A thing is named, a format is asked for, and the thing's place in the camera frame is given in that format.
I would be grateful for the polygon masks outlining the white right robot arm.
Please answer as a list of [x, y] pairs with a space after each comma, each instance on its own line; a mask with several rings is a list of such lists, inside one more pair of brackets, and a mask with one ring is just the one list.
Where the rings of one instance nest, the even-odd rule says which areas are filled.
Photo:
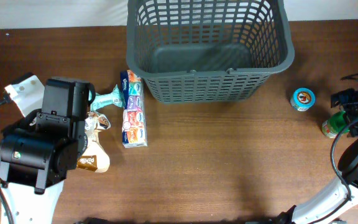
[[338, 217], [358, 205], [358, 90], [348, 88], [331, 95], [339, 112], [326, 120], [323, 134], [334, 141], [330, 162], [335, 177], [305, 203], [294, 205], [272, 223], [338, 223]]

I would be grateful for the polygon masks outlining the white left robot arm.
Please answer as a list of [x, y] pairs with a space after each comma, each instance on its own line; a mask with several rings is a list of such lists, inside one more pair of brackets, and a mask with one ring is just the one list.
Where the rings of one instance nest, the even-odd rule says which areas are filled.
[[5, 87], [23, 117], [0, 142], [1, 223], [51, 223], [69, 170], [86, 151], [88, 81], [26, 73]]

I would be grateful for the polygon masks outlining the grey plastic lattice basket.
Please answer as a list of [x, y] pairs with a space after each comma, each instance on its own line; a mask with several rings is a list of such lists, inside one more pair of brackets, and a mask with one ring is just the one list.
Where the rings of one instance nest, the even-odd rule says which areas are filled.
[[162, 103], [241, 101], [295, 49], [283, 0], [129, 0], [128, 67]]

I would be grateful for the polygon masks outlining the green capped jar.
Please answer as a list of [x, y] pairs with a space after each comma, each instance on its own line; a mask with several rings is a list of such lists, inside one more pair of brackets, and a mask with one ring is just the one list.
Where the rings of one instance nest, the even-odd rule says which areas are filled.
[[322, 123], [321, 131], [326, 137], [335, 138], [346, 125], [346, 112], [339, 111]]

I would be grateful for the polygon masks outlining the blue lidded round tin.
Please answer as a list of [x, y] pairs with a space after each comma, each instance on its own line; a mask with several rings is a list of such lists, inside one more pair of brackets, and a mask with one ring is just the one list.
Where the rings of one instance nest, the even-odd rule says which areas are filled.
[[291, 96], [290, 104], [297, 111], [307, 111], [316, 101], [314, 93], [307, 88], [299, 88]]

